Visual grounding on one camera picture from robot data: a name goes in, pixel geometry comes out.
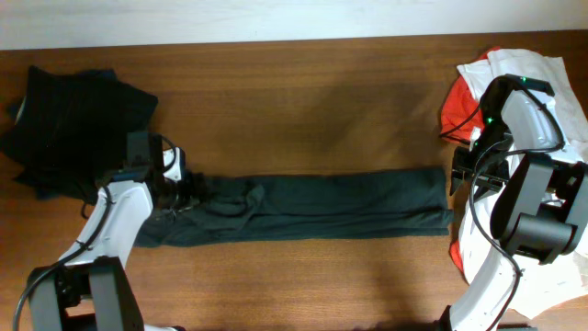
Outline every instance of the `white cloth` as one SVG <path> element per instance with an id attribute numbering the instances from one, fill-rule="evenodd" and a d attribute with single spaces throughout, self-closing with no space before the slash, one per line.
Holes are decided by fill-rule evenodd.
<path id="1" fill-rule="evenodd" d="M 555 92 L 556 114 L 570 144 L 588 160 L 588 120 L 570 81 L 561 58 L 548 58 L 527 50 L 490 51 L 488 60 L 458 66 L 472 96 L 480 101 L 493 78 L 502 74 L 517 74 L 551 83 Z M 510 159 L 510 172 L 518 167 L 518 157 Z M 474 206 L 482 227 L 490 232 L 490 216 L 499 195 L 480 200 Z M 459 229 L 459 248 L 464 276 L 471 283 L 491 247 L 473 224 L 469 205 Z M 558 257 L 554 263 L 540 266 L 536 260 L 514 257 L 525 270 L 511 308 L 528 318 L 534 318 L 550 307 L 588 294 L 588 234 L 576 250 Z"/>
<path id="2" fill-rule="evenodd" d="M 480 101 L 495 77 L 517 74 L 548 81 L 555 92 L 555 111 L 568 141 L 578 154 L 588 160 L 588 120 L 571 89 L 562 58 L 549 58 L 528 50 L 488 52 L 488 60 L 458 65 L 474 99 Z"/>

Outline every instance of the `crumpled black garment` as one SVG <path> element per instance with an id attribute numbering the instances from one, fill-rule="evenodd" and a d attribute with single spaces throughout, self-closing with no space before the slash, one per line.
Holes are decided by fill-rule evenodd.
<path id="1" fill-rule="evenodd" d="M 157 211 L 135 245 L 447 235 L 441 168 L 351 176 L 205 177 L 208 201 Z"/>
<path id="2" fill-rule="evenodd" d="M 24 108 L 0 151 L 25 167 L 16 181 L 95 204 L 96 179 L 121 166 L 127 133 L 146 130 L 156 105 L 112 70 L 54 75 L 31 66 Z"/>

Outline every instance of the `wooden table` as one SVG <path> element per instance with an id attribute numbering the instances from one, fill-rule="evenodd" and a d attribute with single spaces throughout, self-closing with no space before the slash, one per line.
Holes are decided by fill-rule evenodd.
<path id="1" fill-rule="evenodd" d="M 159 97 L 153 131 L 215 175 L 449 169 L 437 138 L 456 65 L 491 46 L 562 56 L 588 109 L 588 32 L 540 32 L 0 52 L 0 104 L 25 92 L 27 67 L 114 68 Z M 10 120 L 0 115 L 0 129 Z M 84 226 L 79 200 L 37 201 L 0 156 L 0 328 L 28 273 Z M 456 202 L 456 207 L 463 206 Z M 467 289 L 449 237 L 135 249 L 128 275 L 145 321 L 190 330 L 344 330 L 431 322 Z M 543 313 L 543 330 L 584 330 L 588 297 Z M 28 312 L 23 316 L 29 325 Z M 509 323 L 526 319 L 509 312 Z"/>

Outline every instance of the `red fabric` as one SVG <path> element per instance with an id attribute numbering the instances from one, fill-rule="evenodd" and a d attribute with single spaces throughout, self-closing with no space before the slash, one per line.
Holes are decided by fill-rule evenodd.
<path id="1" fill-rule="evenodd" d="M 488 59 L 489 51 L 498 50 L 500 50 L 500 47 L 492 47 L 491 49 L 487 50 L 478 60 Z M 451 87 L 451 91 L 449 91 L 449 95 L 445 100 L 443 109 L 441 109 L 441 132 L 449 131 L 457 127 L 469 115 L 471 115 L 471 113 L 474 112 L 474 110 L 476 110 L 477 106 L 478 101 L 476 101 L 471 96 L 471 92 L 469 91 L 466 80 L 463 79 L 462 76 L 460 76 Z M 462 126 L 459 130 L 454 131 L 449 135 L 455 138 L 468 141 L 471 135 L 471 131 L 474 129 L 475 126 L 479 128 L 484 127 L 481 111 L 478 112 L 478 114 L 476 114 L 476 116 L 473 119 L 471 119 L 468 123 Z M 455 142 L 447 138 L 445 139 L 448 142 Z"/>
<path id="2" fill-rule="evenodd" d="M 463 260 L 461 259 L 461 254 L 459 253 L 459 240 L 451 243 L 449 246 L 449 255 L 451 256 L 451 260 L 453 260 L 453 264 L 455 264 L 459 271 L 463 273 Z"/>

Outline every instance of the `white background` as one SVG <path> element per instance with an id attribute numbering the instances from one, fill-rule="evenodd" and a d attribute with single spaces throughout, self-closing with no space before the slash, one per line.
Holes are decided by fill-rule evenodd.
<path id="1" fill-rule="evenodd" d="M 5 50 L 550 29 L 588 0 L 0 0 Z"/>

